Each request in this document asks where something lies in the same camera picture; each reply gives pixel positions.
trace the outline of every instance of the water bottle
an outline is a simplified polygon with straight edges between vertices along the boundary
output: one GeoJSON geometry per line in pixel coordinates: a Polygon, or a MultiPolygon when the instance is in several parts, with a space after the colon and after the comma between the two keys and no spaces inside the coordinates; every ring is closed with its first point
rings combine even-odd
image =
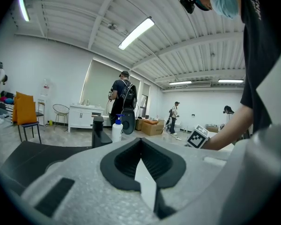
{"type": "Polygon", "coordinates": [[[122,131],[123,124],[121,124],[121,116],[122,114],[117,114],[118,118],[116,123],[112,125],[111,139],[113,143],[119,142],[122,140],[122,131]]]}

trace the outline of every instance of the pink object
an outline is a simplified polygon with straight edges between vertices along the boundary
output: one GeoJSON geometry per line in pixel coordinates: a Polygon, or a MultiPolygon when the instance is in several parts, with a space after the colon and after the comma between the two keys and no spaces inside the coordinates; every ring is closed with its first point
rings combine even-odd
{"type": "Polygon", "coordinates": [[[1,102],[5,102],[6,99],[7,99],[7,97],[0,97],[1,102]]]}

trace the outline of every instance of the white wall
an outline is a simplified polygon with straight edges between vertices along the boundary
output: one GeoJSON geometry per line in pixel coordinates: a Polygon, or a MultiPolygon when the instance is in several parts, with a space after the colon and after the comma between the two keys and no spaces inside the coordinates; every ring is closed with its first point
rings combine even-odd
{"type": "MultiPolygon", "coordinates": [[[[100,55],[64,43],[46,41],[35,37],[14,36],[15,26],[9,18],[0,27],[0,61],[8,75],[8,82],[0,87],[39,97],[43,80],[50,79],[50,105],[47,106],[48,120],[55,120],[52,104],[70,106],[80,101],[87,70],[92,59],[119,70],[127,68],[100,55]]],[[[151,86],[150,116],[156,116],[160,88],[138,74],[151,86]]]]}
{"type": "Polygon", "coordinates": [[[197,124],[226,123],[226,115],[223,114],[225,105],[236,111],[240,107],[241,92],[168,92],[163,95],[163,118],[169,117],[169,110],[174,103],[178,106],[178,121],[182,123],[182,129],[188,127],[189,131],[197,124]]]}

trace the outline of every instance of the face mask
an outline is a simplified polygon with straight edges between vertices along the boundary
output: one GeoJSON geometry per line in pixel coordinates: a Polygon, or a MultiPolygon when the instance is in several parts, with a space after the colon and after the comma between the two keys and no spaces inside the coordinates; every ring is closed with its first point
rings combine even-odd
{"type": "Polygon", "coordinates": [[[212,9],[218,14],[230,19],[238,15],[237,0],[210,0],[212,9]]]}

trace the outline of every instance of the gray floor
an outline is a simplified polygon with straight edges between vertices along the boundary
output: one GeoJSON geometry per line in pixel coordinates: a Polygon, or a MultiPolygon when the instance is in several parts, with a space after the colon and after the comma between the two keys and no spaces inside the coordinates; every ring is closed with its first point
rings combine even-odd
{"type": "MultiPolygon", "coordinates": [[[[62,126],[57,126],[53,129],[53,126],[43,127],[40,126],[40,135],[43,144],[54,145],[54,146],[64,146],[64,147],[83,147],[91,146],[92,130],[81,129],[81,128],[71,128],[71,132],[65,131],[67,128],[62,126]]],[[[22,139],[25,140],[23,128],[20,128],[22,139]]],[[[104,128],[104,131],[109,137],[111,137],[111,128],[104,128]]],[[[37,129],[34,127],[34,138],[32,137],[31,128],[26,129],[27,139],[30,142],[39,143],[37,129]]],[[[161,135],[151,136],[153,138],[162,139],[167,143],[172,143],[173,145],[183,146],[185,144],[187,133],[178,132],[178,136],[182,141],[176,140],[174,137],[170,136],[168,133],[163,132],[161,135]]],[[[128,137],[149,137],[141,131],[134,131],[130,135],[123,134],[122,140],[128,137]]],[[[5,160],[12,154],[12,152],[20,145],[21,140],[19,137],[18,127],[8,127],[0,131],[0,166],[5,162],[5,160]]]]}

